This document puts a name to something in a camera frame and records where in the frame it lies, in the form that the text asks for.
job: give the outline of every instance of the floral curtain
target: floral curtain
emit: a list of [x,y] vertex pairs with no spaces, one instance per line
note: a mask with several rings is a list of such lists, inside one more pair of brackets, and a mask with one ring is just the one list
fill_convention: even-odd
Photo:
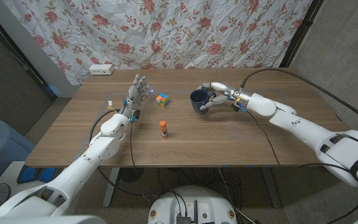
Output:
[[277,67],[311,0],[3,0],[73,85],[91,64]]

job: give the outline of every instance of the black cable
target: black cable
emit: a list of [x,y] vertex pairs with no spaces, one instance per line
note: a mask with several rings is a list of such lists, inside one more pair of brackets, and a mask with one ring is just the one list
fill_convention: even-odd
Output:
[[241,83],[241,88],[244,88],[247,80],[255,75],[256,73],[259,73],[259,72],[263,72],[263,71],[279,71],[279,72],[283,72],[283,73],[287,73],[289,75],[292,75],[294,77],[297,77],[299,78],[300,80],[306,82],[307,84],[317,88],[318,90],[322,91],[323,93],[327,94],[328,96],[330,96],[331,98],[333,98],[334,100],[340,102],[341,104],[343,104],[344,106],[346,106],[347,108],[349,108],[350,110],[352,110],[353,112],[357,113],[358,114],[358,109],[354,108],[353,106],[351,106],[349,103],[346,103],[345,101],[341,100],[340,98],[338,98],[337,96],[335,96],[334,94],[328,92],[327,90],[325,90],[324,88],[318,86],[317,84],[314,84],[313,82],[301,77],[300,75],[297,75],[293,72],[289,72],[289,71],[286,71],[286,70],[282,70],[282,69],[279,69],[279,68],[263,68],[263,69],[260,69],[260,70],[257,70],[257,71],[254,71],[252,72],[251,74],[249,74],[245,79],[244,81]]
[[158,177],[158,182],[160,182],[162,192],[165,192],[164,186],[162,185],[161,179],[160,179],[160,168],[157,169],[157,177]]
[[[334,164],[320,163],[320,162],[305,164],[305,165],[302,165],[302,166],[299,166],[299,167],[296,167],[296,168],[290,169],[290,170],[284,169],[284,168],[281,166],[281,163],[280,163],[280,162],[278,161],[278,159],[277,159],[277,156],[276,156],[276,153],[275,153],[274,148],[273,148],[273,146],[272,146],[272,143],[269,141],[269,138],[268,138],[268,136],[267,136],[265,130],[259,125],[258,121],[254,118],[254,116],[253,116],[250,112],[248,112],[248,113],[252,116],[252,118],[253,118],[253,119],[255,120],[255,122],[258,124],[259,128],[265,133],[266,139],[267,139],[268,143],[270,144],[270,147],[272,148],[274,157],[276,158],[276,161],[277,161],[277,163],[279,164],[279,166],[280,166],[284,171],[293,171],[293,170],[297,170],[297,169],[300,169],[300,168],[306,167],[306,166],[331,166],[331,167],[335,167],[335,168],[338,168],[338,169],[342,169],[342,170],[344,170],[344,171],[350,173],[350,170],[346,169],[345,167],[337,166],[337,165],[334,165]],[[343,215],[343,216],[341,216],[341,217],[339,217],[339,218],[337,218],[337,219],[335,219],[335,220],[333,220],[333,221],[331,221],[331,222],[329,222],[329,223],[327,223],[327,224],[331,224],[331,223],[337,222],[337,221],[339,221],[339,220],[345,218],[346,216],[352,214],[352,213],[353,213],[354,211],[356,211],[357,209],[358,209],[358,204],[357,204],[356,207],[354,207],[352,210],[350,210],[349,212],[347,212],[345,215]]]
[[[92,128],[91,128],[91,131],[89,132],[89,144],[91,143],[91,140],[92,140],[92,134],[93,134],[93,131],[96,127],[96,125],[98,125],[99,121],[104,117],[106,116],[107,114],[113,112],[114,110],[109,110],[105,113],[103,113],[92,125]],[[99,171],[99,173],[102,175],[102,177],[110,184],[112,185],[113,187],[117,188],[118,190],[122,191],[122,192],[125,192],[127,194],[130,194],[130,195],[134,195],[134,196],[143,196],[145,197],[146,195],[153,195],[153,194],[135,194],[135,193],[132,193],[132,192],[128,192],[120,187],[118,187],[116,184],[114,184],[113,182],[111,182],[111,180],[109,179],[109,177],[107,177],[103,171],[100,169],[100,167],[97,168],[97,170]]]
[[185,205],[185,217],[187,217],[187,206],[186,206],[185,199],[183,199],[183,197],[182,197],[182,196],[180,196],[180,194],[178,194],[178,193],[174,192],[173,190],[172,190],[172,191],[171,191],[171,190],[169,190],[169,191],[167,191],[167,192],[174,193],[175,195],[177,195],[177,196],[179,196],[179,197],[181,198],[181,200],[183,201],[183,204]]
[[339,217],[339,218],[337,218],[337,219],[335,219],[335,220],[333,220],[333,221],[331,221],[331,222],[328,222],[327,224],[332,224],[332,223],[334,223],[334,222],[337,222],[337,221],[339,221],[339,220],[345,218],[346,216],[352,214],[352,213],[353,213],[354,211],[356,211],[357,209],[358,209],[358,204],[356,205],[356,207],[354,207],[352,210],[350,210],[349,212],[347,212],[345,215],[343,215],[343,216],[341,216],[341,217]]
[[127,194],[130,194],[130,195],[134,195],[134,196],[144,196],[144,195],[152,195],[152,194],[135,194],[135,193],[132,193],[132,192],[128,192],[120,187],[118,187],[116,184],[112,183],[111,180],[109,179],[109,177],[107,177],[103,171],[100,169],[100,167],[98,167],[98,171],[99,173],[102,175],[102,177],[104,177],[104,179],[106,179],[106,181],[111,184],[113,187],[117,188],[118,190],[122,191],[122,192],[125,192]]
[[104,114],[102,114],[92,125],[92,128],[91,128],[91,132],[89,133],[89,143],[91,144],[91,141],[92,141],[92,134],[93,134],[93,130],[95,129],[96,125],[98,125],[99,121],[104,117],[106,116],[107,114],[113,112],[114,110],[109,110],[107,112],[105,112]]
[[254,119],[255,123],[258,125],[258,127],[264,132],[265,136],[266,136],[266,139],[268,141],[268,143],[270,144],[270,147],[272,148],[272,151],[273,151],[273,154],[274,154],[274,158],[276,158],[276,161],[278,163],[278,165],[281,167],[281,164],[280,164],[280,161],[278,161],[278,158],[276,156],[276,152],[274,151],[274,148],[272,146],[272,143],[270,142],[269,140],[269,137],[267,136],[267,133],[266,131],[259,125],[259,122],[255,119],[254,115],[252,115],[249,111],[247,111],[249,115],[252,116],[252,118]]
[[135,173],[136,173],[137,179],[139,180],[140,177],[139,177],[139,174],[137,173],[135,162],[134,162],[134,155],[132,153],[132,123],[131,123],[131,132],[130,132],[130,135],[129,135],[129,147],[131,148],[132,165],[134,165]]
[[180,203],[179,203],[179,199],[177,197],[177,193],[173,191],[172,189],[172,193],[173,195],[175,196],[175,198],[177,199],[177,202],[178,202],[178,205],[179,205],[179,215],[181,215],[181,209],[180,209]]
[[[162,182],[161,182],[161,179],[160,179],[160,168],[157,169],[157,177],[158,177],[158,181],[160,182],[161,189],[162,189],[162,193],[158,196],[158,197],[160,197],[162,194],[165,193],[164,186],[162,185]],[[181,214],[181,208],[180,208],[180,203],[179,203],[179,199],[178,199],[177,196],[179,196],[181,198],[181,200],[183,201],[183,204],[185,205],[185,217],[187,217],[187,207],[186,207],[186,202],[183,199],[183,197],[180,194],[178,194],[175,191],[173,191],[173,189],[168,190],[167,192],[173,193],[175,198],[177,198],[177,202],[178,202],[178,205],[179,205],[179,214]]]

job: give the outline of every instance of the power strip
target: power strip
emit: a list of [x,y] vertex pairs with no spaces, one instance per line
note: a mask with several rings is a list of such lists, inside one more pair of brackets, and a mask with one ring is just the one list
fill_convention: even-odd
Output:
[[111,75],[114,71],[114,67],[111,64],[108,65],[92,65],[89,68],[92,75]]

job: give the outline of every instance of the robotic arm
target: robotic arm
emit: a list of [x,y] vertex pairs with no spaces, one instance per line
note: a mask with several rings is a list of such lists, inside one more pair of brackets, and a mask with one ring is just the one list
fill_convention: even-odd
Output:
[[329,131],[307,119],[296,115],[288,105],[264,98],[257,93],[248,93],[242,88],[236,89],[222,83],[203,83],[197,89],[218,91],[224,95],[213,98],[201,106],[204,110],[210,106],[232,100],[235,111],[242,108],[269,117],[269,121],[286,131],[291,132],[316,153],[318,160],[325,164],[343,167],[345,170],[325,166],[338,179],[353,187],[358,187],[358,131]]
[[22,191],[0,206],[0,217],[56,217],[66,214],[73,198],[103,161],[115,155],[125,138],[124,130],[139,119],[139,108],[149,87],[145,77],[136,75],[124,106],[102,124],[89,148],[59,176],[47,184]]

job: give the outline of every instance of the table leg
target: table leg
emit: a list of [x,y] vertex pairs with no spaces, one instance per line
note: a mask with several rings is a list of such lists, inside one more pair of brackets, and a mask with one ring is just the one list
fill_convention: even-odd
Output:
[[281,205],[280,197],[278,196],[276,183],[274,182],[272,169],[270,167],[262,167],[262,173],[264,175],[268,194],[270,195],[270,199],[272,200],[273,206],[275,208],[281,208],[282,205]]
[[[117,182],[118,173],[119,173],[119,167],[115,167],[115,168],[111,169],[109,179],[114,184]],[[104,207],[109,207],[111,205],[111,199],[112,199],[113,192],[114,192],[114,187],[111,184],[107,183],[106,193],[104,194],[104,200],[103,200]]]

